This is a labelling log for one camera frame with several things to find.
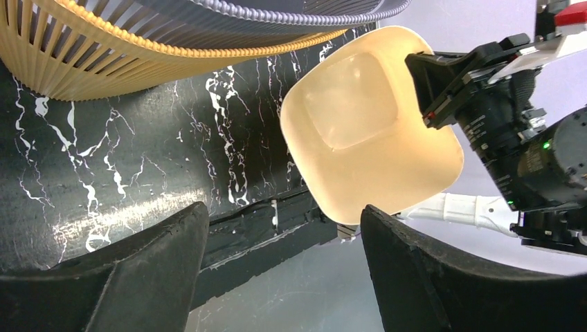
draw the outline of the woven basket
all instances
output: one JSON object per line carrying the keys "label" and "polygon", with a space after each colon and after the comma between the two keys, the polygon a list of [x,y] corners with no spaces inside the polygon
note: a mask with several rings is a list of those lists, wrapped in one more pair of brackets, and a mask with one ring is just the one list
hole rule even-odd
{"label": "woven basket", "polygon": [[0,1],[0,58],[28,88],[56,100],[92,100],[140,91],[248,59],[313,46],[344,33],[312,35],[263,48],[195,50],[130,34],[73,0]]}

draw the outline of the basket rim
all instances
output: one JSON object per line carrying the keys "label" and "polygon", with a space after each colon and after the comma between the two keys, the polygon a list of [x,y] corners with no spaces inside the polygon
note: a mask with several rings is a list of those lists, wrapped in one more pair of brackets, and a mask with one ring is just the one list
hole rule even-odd
{"label": "basket rim", "polygon": [[234,19],[244,19],[255,23],[276,25],[309,25],[309,26],[353,26],[381,21],[403,12],[412,0],[401,0],[393,9],[379,10],[385,0],[379,0],[371,11],[351,15],[314,15],[283,12],[279,10],[262,10],[247,6],[239,6],[224,0],[191,0],[187,6],[201,6],[207,10],[225,15]]}
{"label": "basket rim", "polygon": [[[88,28],[92,28],[94,33],[85,34],[92,35],[94,39],[99,38],[97,35],[107,34],[108,38],[116,38],[119,41],[126,42],[130,46],[142,48],[155,53],[154,55],[171,55],[173,57],[180,58],[229,58],[229,57],[263,57],[268,55],[275,55],[279,53],[288,53],[301,48],[306,48],[327,42],[333,38],[336,38],[348,29],[337,30],[330,33],[318,33],[315,35],[309,35],[305,38],[291,41],[289,43],[265,46],[259,48],[225,48],[225,49],[197,49],[197,48],[183,48],[177,46],[171,46],[161,44],[156,41],[152,41],[143,37],[139,37],[134,33],[129,33],[110,22],[105,21],[101,17],[95,16],[92,12],[86,10],[83,6],[79,6],[74,0],[32,0],[33,3],[37,4],[41,9],[49,12],[54,18],[61,19],[66,25],[74,26],[66,16],[75,15],[78,19],[85,21],[90,24],[90,27],[84,27],[83,30],[88,31]],[[53,12],[51,9],[65,10],[67,12]]]}

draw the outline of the plastic basket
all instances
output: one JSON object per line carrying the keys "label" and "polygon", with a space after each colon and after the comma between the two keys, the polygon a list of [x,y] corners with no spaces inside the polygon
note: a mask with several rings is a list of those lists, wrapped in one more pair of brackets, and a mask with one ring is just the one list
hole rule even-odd
{"label": "plastic basket", "polygon": [[198,18],[201,24],[192,25],[178,21],[156,9],[143,6],[136,0],[75,0],[75,2],[92,12],[95,16],[117,26],[129,33],[149,39],[153,42],[185,48],[251,48],[275,46],[292,42],[309,33],[323,33],[339,30],[330,28],[328,31],[309,31],[305,34],[275,34],[268,30],[251,31],[241,27],[239,20],[232,19],[227,26],[215,25],[217,13],[206,11]]}
{"label": "plastic basket", "polygon": [[411,0],[134,0],[196,31],[304,34],[398,15]]}
{"label": "plastic basket", "polygon": [[156,43],[67,0],[2,0],[0,58],[35,92],[92,100],[140,91],[256,57],[291,52],[342,35],[308,36],[264,48],[197,50]]}

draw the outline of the red button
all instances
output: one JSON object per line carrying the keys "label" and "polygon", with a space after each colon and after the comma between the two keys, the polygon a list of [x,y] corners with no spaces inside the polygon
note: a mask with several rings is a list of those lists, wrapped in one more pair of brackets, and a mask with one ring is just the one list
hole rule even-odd
{"label": "red button", "polygon": [[556,26],[587,23],[587,1],[568,6],[554,17]]}

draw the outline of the black marble surface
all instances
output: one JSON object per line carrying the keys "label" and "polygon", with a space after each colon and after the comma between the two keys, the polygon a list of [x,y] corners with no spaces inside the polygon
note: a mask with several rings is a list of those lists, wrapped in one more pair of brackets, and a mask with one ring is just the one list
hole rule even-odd
{"label": "black marble surface", "polygon": [[283,97],[373,28],[93,102],[50,100],[0,66],[0,271],[50,268],[195,201],[213,220],[277,210],[272,198],[305,189],[279,128]]}

